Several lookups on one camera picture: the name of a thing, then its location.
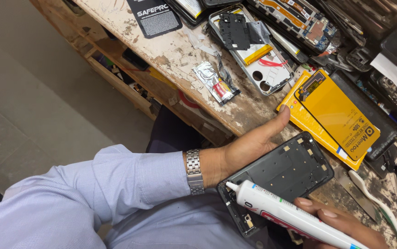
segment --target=concrete floor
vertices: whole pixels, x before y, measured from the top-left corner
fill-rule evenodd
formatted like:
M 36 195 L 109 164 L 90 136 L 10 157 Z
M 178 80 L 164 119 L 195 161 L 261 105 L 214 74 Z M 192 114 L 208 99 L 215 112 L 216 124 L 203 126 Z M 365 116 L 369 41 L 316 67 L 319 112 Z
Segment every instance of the concrete floor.
M 109 145 L 144 152 L 152 125 L 28 0 L 0 0 L 1 193 Z

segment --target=wrist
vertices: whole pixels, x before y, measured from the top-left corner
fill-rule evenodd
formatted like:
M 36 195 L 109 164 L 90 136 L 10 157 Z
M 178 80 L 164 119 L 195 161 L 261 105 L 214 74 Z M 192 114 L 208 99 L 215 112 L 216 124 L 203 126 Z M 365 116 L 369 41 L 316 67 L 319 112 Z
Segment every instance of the wrist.
M 229 176 L 226 170 L 224 148 L 213 148 L 200 150 L 200 171 L 203 177 L 203 186 L 205 188 L 216 187 L 224 178 Z M 183 153 L 185 170 L 187 171 L 186 153 Z

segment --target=hand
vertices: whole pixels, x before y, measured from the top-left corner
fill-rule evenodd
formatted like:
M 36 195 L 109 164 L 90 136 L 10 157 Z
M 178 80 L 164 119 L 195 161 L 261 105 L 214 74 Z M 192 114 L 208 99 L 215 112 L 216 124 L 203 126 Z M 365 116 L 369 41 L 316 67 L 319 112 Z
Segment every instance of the hand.
M 289 107 L 281 105 L 275 118 L 234 142 L 221 148 L 201 150 L 200 168 L 205 188 L 215 187 L 221 180 L 277 147 L 271 138 L 283 130 L 289 117 Z
M 324 223 L 345 233 L 370 249 L 388 248 L 386 240 L 379 232 L 363 225 L 349 213 L 305 198 L 296 198 L 294 204 L 304 211 L 317 216 Z M 324 244 L 320 241 L 306 239 L 303 243 L 303 249 L 336 249 L 336 247 Z

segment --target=glue tube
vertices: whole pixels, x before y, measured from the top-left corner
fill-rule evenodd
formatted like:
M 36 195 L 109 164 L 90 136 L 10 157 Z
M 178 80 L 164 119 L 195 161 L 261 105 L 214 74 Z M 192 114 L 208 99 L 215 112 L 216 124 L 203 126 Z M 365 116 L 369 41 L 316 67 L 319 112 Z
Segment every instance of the glue tube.
M 240 185 L 230 182 L 226 185 L 235 191 L 239 205 L 301 236 L 319 240 L 340 249 L 369 249 L 257 184 L 246 180 Z

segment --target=silver wristwatch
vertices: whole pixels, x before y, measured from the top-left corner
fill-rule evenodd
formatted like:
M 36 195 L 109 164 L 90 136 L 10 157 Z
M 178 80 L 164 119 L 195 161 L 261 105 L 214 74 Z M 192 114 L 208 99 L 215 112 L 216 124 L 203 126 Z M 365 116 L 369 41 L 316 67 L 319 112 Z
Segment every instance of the silver wristwatch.
M 188 185 L 192 195 L 200 195 L 205 193 L 203 187 L 203 176 L 200 171 L 199 149 L 186 152 L 186 166 Z

